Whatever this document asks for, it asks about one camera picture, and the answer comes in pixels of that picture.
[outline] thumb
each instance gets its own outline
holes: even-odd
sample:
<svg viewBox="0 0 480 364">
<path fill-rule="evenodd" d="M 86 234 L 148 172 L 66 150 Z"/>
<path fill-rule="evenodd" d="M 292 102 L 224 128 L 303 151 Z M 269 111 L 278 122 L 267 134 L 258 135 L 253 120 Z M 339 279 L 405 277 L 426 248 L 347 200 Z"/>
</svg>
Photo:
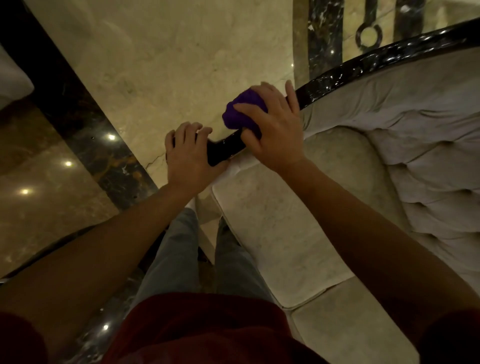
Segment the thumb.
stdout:
<svg viewBox="0 0 480 364">
<path fill-rule="evenodd" d="M 260 141 L 250 129 L 244 129 L 241 133 L 240 139 L 245 143 L 247 148 L 253 153 L 254 156 L 258 155 L 262 151 Z"/>
<path fill-rule="evenodd" d="M 215 167 L 212 167 L 213 174 L 218 177 L 220 174 L 227 170 L 229 164 L 229 160 L 224 160 L 223 162 L 218 163 Z"/>
</svg>

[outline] hand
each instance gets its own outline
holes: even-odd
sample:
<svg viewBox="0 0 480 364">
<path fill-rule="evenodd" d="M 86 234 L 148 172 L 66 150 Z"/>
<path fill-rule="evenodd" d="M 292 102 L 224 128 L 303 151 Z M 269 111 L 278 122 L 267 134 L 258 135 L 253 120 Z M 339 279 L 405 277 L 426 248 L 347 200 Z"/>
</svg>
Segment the hand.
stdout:
<svg viewBox="0 0 480 364">
<path fill-rule="evenodd" d="M 281 174 L 289 166 L 305 159 L 300 107 L 291 81 L 285 84 L 288 102 L 274 86 L 262 82 L 252 86 L 264 100 L 268 114 L 251 104 L 235 104 L 235 110 L 249 116 L 262 131 L 259 140 L 251 130 L 244 130 L 241 139 L 253 155 L 271 170 Z"/>
<path fill-rule="evenodd" d="M 177 131 L 172 130 L 165 137 L 168 183 L 181 187 L 192 197 L 203 191 L 228 167 L 226 160 L 215 167 L 207 162 L 207 139 L 211 132 L 212 128 L 203 128 L 198 122 L 184 122 Z"/>
</svg>

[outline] finger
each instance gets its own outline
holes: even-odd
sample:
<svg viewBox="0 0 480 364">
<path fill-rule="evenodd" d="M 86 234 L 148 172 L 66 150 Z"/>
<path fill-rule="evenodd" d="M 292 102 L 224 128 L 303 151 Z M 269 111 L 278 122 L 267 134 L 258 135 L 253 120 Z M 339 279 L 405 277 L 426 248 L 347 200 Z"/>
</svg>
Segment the finger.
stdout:
<svg viewBox="0 0 480 364">
<path fill-rule="evenodd" d="M 212 128 L 206 127 L 197 133 L 196 147 L 199 150 L 207 150 L 208 135 L 213 131 Z"/>
<path fill-rule="evenodd" d="M 193 124 L 187 126 L 187 129 L 185 129 L 185 143 L 194 145 L 197 130 L 200 130 L 202 127 L 203 125 L 201 125 L 199 122 L 194 122 Z"/>
<path fill-rule="evenodd" d="M 250 129 L 244 129 L 240 135 L 240 139 L 245 143 L 254 156 L 257 156 L 262 152 L 260 141 Z"/>
<path fill-rule="evenodd" d="M 167 153 L 173 150 L 173 135 L 175 134 L 175 130 L 171 130 L 165 135 L 165 151 Z"/>
<path fill-rule="evenodd" d="M 178 127 L 177 131 L 175 132 L 175 147 L 182 145 L 185 142 L 185 129 L 189 126 L 190 123 L 183 122 Z"/>
<path fill-rule="evenodd" d="M 278 88 L 269 84 L 268 82 L 262 82 L 262 84 L 265 85 L 266 87 L 268 87 L 268 89 L 275 94 L 275 96 L 276 96 L 276 98 L 278 98 L 278 101 L 280 102 L 280 106 L 282 107 L 283 110 L 290 111 L 290 106 L 288 105 L 287 100 L 282 95 L 282 93 L 278 90 Z"/>
<path fill-rule="evenodd" d="M 295 93 L 295 88 L 290 80 L 285 83 L 285 91 L 287 93 L 288 104 L 290 105 L 290 110 L 294 115 L 300 116 L 300 106 L 297 99 L 297 94 Z"/>
<path fill-rule="evenodd" d="M 233 108 L 236 111 L 247 115 L 250 119 L 256 122 L 257 125 L 260 127 L 260 130 L 268 128 L 270 125 L 272 125 L 272 122 L 270 121 L 270 116 L 257 105 L 234 104 Z"/>
<path fill-rule="evenodd" d="M 225 172 L 229 164 L 230 164 L 229 160 L 224 160 L 223 162 L 218 163 L 215 167 L 212 167 L 214 179 L 217 178 L 223 172 Z"/>
<path fill-rule="evenodd" d="M 262 98 L 262 100 L 265 102 L 265 105 L 267 106 L 269 113 L 277 113 L 282 109 L 278 98 L 275 96 L 273 91 L 265 85 L 252 86 L 250 88 Z"/>
</svg>

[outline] leg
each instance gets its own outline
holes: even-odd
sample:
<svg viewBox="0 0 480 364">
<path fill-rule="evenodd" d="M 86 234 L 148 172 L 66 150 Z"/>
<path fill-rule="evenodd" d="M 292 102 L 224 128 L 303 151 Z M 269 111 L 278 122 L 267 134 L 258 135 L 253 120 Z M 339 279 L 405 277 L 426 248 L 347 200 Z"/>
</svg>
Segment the leg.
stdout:
<svg viewBox="0 0 480 364">
<path fill-rule="evenodd" d="M 198 220 L 195 212 L 184 208 L 170 223 L 155 260 L 131 305 L 161 293 L 197 292 Z"/>
<path fill-rule="evenodd" d="M 223 218 L 216 237 L 215 271 L 217 293 L 274 302 L 252 256 L 240 246 Z"/>
</svg>

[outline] person's right arm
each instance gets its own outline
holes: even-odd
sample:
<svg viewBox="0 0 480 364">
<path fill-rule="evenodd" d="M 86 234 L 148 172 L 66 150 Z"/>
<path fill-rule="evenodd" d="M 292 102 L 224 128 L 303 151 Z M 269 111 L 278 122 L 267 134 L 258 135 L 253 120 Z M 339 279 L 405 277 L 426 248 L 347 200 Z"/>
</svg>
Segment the person's right arm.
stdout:
<svg viewBox="0 0 480 364">
<path fill-rule="evenodd" d="M 245 145 L 303 201 L 348 267 L 413 344 L 442 316 L 480 309 L 480 297 L 444 262 L 305 157 L 300 109 L 290 82 L 288 102 L 269 84 L 252 89 L 265 101 L 268 114 L 254 105 L 234 106 L 262 131 L 258 140 L 244 130 Z"/>
</svg>

